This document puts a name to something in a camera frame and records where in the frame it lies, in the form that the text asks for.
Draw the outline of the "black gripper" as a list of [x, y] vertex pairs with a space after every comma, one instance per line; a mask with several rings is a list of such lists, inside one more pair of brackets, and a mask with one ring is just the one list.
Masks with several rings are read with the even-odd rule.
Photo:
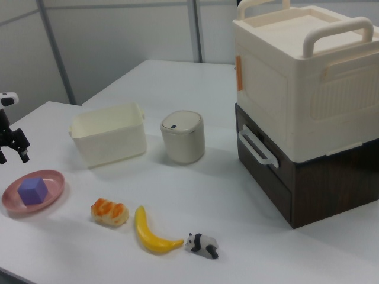
[[[3, 109], [1, 109], [1, 147], [9, 147], [17, 151], [23, 163], [29, 161], [27, 148], [30, 146], [30, 142], [25, 136], [22, 129], [12, 131], [8, 117]], [[7, 162], [3, 152], [0, 151], [0, 164]]]

